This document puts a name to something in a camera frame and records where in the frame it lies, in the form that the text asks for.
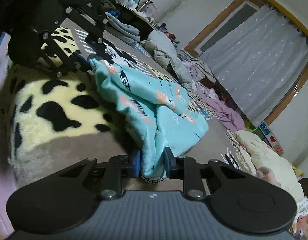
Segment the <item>teal lion print garment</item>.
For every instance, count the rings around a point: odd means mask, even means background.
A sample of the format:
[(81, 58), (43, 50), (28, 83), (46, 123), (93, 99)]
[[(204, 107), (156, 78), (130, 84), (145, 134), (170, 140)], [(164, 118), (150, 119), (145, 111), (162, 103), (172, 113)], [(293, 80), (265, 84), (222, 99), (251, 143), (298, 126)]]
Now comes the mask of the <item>teal lion print garment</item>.
[(195, 146), (209, 130), (204, 116), (189, 109), (187, 91), (177, 83), (98, 55), (88, 61), (98, 93), (125, 116), (126, 130), (142, 151), (142, 175), (166, 178), (163, 150), (169, 147), (178, 157)]

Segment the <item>folded grey sweatpants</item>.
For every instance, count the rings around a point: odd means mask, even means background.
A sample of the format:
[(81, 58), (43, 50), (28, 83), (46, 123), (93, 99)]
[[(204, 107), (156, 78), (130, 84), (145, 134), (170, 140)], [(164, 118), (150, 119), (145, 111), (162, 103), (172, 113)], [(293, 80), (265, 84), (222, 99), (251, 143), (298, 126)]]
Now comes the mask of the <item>folded grey sweatpants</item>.
[(139, 30), (131, 25), (120, 22), (117, 18), (108, 12), (105, 12), (108, 23), (105, 30), (126, 44), (135, 44), (140, 42)]

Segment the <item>dark side table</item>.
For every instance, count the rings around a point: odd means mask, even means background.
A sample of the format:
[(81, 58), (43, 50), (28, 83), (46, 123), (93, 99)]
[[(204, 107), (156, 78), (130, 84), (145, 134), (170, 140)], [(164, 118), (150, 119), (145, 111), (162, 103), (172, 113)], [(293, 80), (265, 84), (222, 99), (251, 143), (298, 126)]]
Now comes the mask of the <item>dark side table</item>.
[(138, 29), (140, 40), (146, 40), (148, 35), (155, 29), (143, 18), (134, 13), (133, 10), (125, 7), (121, 3), (115, 3), (116, 9), (120, 12), (118, 20), (124, 24), (131, 25)]

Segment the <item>Mickey Mouse print blanket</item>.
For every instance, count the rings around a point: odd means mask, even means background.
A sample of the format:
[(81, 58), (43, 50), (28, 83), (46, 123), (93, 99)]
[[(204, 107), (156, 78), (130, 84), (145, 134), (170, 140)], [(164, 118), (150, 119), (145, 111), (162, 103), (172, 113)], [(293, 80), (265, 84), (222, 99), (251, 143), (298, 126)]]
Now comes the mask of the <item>Mickey Mouse print blanket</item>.
[(0, 49), (0, 186), (14, 191), (88, 157), (128, 154), (125, 118), (102, 102), (93, 76), (54, 79), (14, 66)]

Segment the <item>steel thermos bottle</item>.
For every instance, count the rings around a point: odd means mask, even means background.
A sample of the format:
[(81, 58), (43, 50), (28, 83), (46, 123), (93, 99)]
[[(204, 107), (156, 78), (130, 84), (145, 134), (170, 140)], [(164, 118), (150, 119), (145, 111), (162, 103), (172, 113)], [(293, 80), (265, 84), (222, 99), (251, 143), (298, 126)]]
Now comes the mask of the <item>steel thermos bottle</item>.
[(151, 0), (138, 0), (136, 11), (137, 12), (144, 12), (145, 10), (147, 10), (149, 5), (152, 4), (152, 3), (153, 2)]

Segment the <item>grey puffer jacket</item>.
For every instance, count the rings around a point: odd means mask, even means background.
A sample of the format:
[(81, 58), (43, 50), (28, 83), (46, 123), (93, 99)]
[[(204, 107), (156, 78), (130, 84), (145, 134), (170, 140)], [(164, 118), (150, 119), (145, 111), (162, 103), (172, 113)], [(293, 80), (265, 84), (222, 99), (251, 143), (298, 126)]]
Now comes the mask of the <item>grey puffer jacket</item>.
[(194, 82), (188, 69), (177, 56), (171, 40), (161, 31), (151, 31), (140, 44), (151, 54), (154, 60), (170, 74), (174, 74), (187, 90), (194, 90)]

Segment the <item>purple floral duvet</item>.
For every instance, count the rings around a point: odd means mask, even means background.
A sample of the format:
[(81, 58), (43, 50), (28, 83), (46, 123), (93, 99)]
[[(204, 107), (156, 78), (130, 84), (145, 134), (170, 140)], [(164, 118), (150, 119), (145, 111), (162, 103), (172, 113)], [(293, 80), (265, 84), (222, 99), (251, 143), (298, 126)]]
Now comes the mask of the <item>purple floral duvet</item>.
[(181, 52), (177, 54), (189, 70), (196, 85), (196, 93), (217, 115), (219, 121), (232, 133), (245, 130), (242, 117), (221, 99), (221, 88), (210, 68), (202, 60)]

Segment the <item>cream puffer quilt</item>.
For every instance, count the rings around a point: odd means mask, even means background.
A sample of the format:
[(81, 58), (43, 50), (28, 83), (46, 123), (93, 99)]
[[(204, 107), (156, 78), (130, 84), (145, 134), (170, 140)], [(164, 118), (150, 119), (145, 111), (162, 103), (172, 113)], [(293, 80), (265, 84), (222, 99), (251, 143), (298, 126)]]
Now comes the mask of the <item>cream puffer quilt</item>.
[(286, 159), (278, 155), (254, 133), (240, 130), (234, 133), (234, 137), (246, 148), (256, 169), (261, 167), (271, 169), (277, 182), (281, 184), (281, 188), (290, 193), (296, 202), (304, 198), (303, 189), (292, 165)]

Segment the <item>folded beige pink garment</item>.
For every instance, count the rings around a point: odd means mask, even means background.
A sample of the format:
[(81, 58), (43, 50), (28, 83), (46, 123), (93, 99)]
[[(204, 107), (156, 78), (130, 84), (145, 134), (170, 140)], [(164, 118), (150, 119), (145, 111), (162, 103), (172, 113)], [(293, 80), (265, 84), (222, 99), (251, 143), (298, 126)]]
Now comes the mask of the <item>folded beige pink garment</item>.
[(272, 185), (275, 185), (277, 187), (281, 187), (281, 183), (279, 183), (275, 177), (274, 172), (267, 167), (261, 167), (256, 171), (257, 178), (266, 181), (267, 183), (270, 183)]

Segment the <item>colourful foam play mat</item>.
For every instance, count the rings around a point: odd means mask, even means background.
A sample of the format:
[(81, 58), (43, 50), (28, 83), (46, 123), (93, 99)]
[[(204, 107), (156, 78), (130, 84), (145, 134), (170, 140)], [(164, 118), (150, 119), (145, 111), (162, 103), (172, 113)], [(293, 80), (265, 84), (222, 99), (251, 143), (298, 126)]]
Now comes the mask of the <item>colourful foam play mat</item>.
[(277, 154), (283, 155), (284, 152), (281, 145), (265, 121), (261, 122), (257, 127), (254, 126), (248, 119), (244, 121), (244, 124), (247, 131), (258, 135), (260, 139), (271, 147)]

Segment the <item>yellow plush toy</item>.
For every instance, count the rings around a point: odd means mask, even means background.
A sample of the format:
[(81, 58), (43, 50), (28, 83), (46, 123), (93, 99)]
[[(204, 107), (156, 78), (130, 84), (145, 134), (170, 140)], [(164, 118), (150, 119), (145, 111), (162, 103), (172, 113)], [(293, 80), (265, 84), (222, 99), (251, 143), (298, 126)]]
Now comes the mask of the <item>yellow plush toy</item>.
[(295, 176), (297, 177), (298, 180), (301, 180), (305, 176), (305, 173), (302, 172), (300, 168), (297, 168), (294, 165), (292, 165), (292, 170), (294, 171)]

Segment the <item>grey star curtain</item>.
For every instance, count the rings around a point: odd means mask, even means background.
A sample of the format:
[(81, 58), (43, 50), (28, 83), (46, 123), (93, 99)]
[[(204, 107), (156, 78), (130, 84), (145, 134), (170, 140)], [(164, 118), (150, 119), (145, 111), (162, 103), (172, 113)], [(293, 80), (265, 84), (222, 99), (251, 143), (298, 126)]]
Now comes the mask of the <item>grey star curtain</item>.
[(200, 55), (254, 126), (273, 111), (308, 62), (308, 41), (264, 5)]

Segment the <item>wooden window frame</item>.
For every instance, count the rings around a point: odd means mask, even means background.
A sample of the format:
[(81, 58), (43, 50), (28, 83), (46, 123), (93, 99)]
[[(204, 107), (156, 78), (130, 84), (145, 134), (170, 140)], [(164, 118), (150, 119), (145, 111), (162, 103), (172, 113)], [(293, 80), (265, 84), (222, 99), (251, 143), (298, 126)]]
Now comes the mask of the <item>wooden window frame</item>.
[(234, 0), (185, 50), (208, 65), (254, 125), (273, 112), (308, 65), (308, 38), (264, 0)]

